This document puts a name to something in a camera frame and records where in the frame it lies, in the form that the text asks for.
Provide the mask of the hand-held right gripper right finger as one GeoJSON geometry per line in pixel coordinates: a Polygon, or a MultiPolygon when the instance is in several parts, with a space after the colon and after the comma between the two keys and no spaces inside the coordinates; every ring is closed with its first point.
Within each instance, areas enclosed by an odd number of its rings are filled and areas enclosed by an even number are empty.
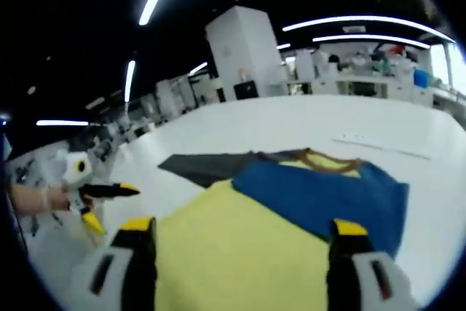
{"type": "Polygon", "coordinates": [[[392,257],[374,250],[367,230],[334,219],[328,253],[329,310],[417,310],[411,286],[392,257]]]}

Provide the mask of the person's left hand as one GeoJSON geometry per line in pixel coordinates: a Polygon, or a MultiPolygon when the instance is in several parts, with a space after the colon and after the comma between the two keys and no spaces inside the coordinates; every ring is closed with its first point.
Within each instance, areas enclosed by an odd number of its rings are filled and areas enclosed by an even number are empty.
{"type": "Polygon", "coordinates": [[[64,186],[49,186],[41,190],[41,195],[46,211],[69,211],[70,200],[64,186]]]}

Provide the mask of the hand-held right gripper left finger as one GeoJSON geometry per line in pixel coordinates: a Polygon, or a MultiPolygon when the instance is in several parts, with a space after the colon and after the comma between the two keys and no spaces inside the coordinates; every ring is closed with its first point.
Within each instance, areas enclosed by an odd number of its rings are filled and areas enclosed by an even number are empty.
{"type": "Polygon", "coordinates": [[[156,219],[129,219],[109,245],[95,249],[74,268],[69,309],[154,310],[156,258],[156,219]]]}

